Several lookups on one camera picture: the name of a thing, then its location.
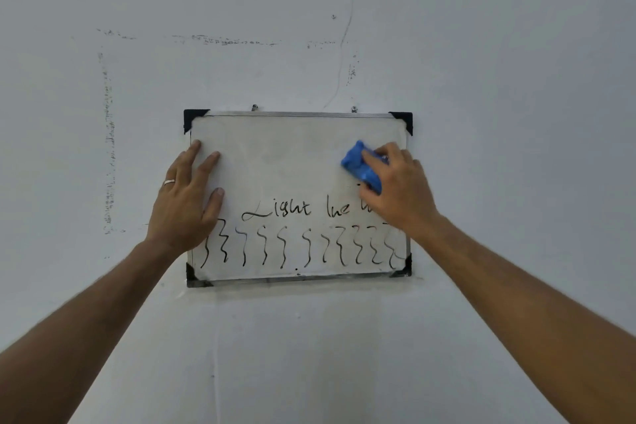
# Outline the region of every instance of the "blue sponge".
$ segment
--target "blue sponge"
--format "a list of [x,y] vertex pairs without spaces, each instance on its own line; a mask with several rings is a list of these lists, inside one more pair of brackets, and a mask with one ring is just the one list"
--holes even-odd
[[349,151],[346,152],[345,157],[342,159],[340,164],[352,175],[361,180],[362,182],[368,184],[373,191],[377,194],[382,193],[382,183],[380,181],[380,177],[375,174],[375,171],[371,169],[371,167],[364,162],[362,159],[362,150],[365,149],[369,151],[372,155],[376,156],[379,160],[384,163],[387,162],[385,157],[382,157],[362,143],[362,141],[358,141],[354,147],[352,147]]

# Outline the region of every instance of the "small whiteboard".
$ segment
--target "small whiteboard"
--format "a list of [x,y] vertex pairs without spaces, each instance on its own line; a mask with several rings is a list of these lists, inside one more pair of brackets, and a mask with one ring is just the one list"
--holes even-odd
[[404,119],[188,110],[185,130],[202,142],[194,167],[221,153],[205,201],[225,189],[216,227],[188,255],[189,287],[410,275],[406,235],[367,208],[359,182],[340,166],[358,139],[405,148]]

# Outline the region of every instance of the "forearm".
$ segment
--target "forearm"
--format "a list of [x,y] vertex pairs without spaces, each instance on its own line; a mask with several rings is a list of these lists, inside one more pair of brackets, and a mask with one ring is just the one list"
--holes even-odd
[[636,339],[440,218],[411,232],[572,423],[636,421]]
[[0,417],[65,423],[176,255],[144,242],[0,354]]

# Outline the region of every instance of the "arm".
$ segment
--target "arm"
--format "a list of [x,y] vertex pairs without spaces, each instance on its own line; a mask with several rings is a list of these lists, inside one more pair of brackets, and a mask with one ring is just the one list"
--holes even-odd
[[0,354],[2,422],[67,422],[163,273],[210,234],[223,191],[212,193],[205,210],[203,192],[219,154],[192,176],[199,148],[196,141],[168,170],[176,183],[160,189],[146,239]]
[[528,377],[572,424],[636,422],[636,338],[477,243],[442,217],[422,165],[394,143],[365,161],[361,197],[440,265]]

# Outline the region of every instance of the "white wall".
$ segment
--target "white wall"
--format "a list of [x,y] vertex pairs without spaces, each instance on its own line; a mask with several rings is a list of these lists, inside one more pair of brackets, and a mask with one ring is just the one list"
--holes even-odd
[[[353,2],[341,51],[352,0],[0,0],[0,346],[144,237],[182,109],[331,98],[413,111],[446,215],[636,332],[636,0]],[[409,280],[226,291],[187,291],[180,260],[74,422],[562,422],[414,260]]]

